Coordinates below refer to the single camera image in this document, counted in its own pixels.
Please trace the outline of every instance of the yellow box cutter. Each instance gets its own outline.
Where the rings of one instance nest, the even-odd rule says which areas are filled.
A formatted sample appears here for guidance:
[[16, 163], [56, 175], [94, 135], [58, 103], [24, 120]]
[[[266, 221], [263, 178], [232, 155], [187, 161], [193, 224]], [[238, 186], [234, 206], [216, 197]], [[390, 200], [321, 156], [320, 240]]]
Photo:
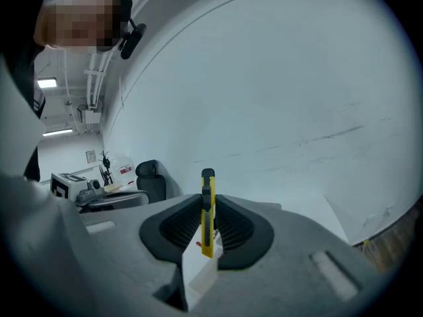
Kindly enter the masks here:
[[201, 253], [213, 258], [213, 207], [215, 205], [215, 179], [213, 169], [203, 169], [201, 173], [202, 201], [201, 210]]

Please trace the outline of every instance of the ceiling light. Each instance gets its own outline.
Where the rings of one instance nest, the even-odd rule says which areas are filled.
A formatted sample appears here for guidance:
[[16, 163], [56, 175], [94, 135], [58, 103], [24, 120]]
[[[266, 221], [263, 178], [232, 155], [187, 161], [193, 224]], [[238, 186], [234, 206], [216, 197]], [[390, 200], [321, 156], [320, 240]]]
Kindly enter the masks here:
[[57, 87], [58, 84], [56, 83], [56, 78], [49, 78], [49, 79], [38, 79], [38, 86], [40, 86], [40, 88], [52, 88], [52, 87]]
[[50, 133], [42, 134], [43, 136], [51, 136], [51, 135], [57, 135], [57, 134], [64, 134], [64, 133], [71, 133], [72, 129], [65, 129], [65, 130], [59, 130], [59, 131], [51, 131]]

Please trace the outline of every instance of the white wall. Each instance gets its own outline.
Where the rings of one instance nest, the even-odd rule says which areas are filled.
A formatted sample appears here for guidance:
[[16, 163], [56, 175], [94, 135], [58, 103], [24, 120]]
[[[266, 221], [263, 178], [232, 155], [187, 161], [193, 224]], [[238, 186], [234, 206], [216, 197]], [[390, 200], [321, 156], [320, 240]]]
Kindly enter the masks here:
[[92, 150], [95, 150], [97, 160], [100, 160], [102, 140], [98, 135], [60, 137], [41, 141], [38, 145], [41, 183], [49, 184], [53, 172], [71, 172], [101, 180], [98, 165], [102, 163], [99, 161], [87, 163], [85, 152]]
[[185, 194], [214, 168], [221, 194], [323, 196], [350, 243], [395, 221], [422, 189], [421, 70], [397, 23], [370, 0], [227, 2], [175, 13], [115, 68], [106, 149], [161, 161]]

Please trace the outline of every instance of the hair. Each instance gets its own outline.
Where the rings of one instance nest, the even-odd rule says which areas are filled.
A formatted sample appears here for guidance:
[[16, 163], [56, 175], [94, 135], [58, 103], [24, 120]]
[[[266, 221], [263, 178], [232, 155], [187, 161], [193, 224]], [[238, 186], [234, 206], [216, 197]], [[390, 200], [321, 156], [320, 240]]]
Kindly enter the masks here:
[[97, 40], [97, 51], [111, 50], [124, 36], [126, 25], [131, 17], [132, 0], [112, 0], [112, 35], [109, 38]]

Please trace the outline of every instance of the red label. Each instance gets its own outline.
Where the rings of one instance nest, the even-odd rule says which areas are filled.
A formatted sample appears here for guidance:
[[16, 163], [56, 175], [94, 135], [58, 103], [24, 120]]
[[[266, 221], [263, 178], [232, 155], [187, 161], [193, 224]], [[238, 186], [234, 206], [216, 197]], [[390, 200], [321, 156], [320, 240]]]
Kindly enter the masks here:
[[120, 174], [125, 174], [126, 172], [130, 172], [130, 171], [131, 171], [131, 167], [129, 166], [129, 167], [127, 167], [127, 169], [122, 169], [120, 171]]

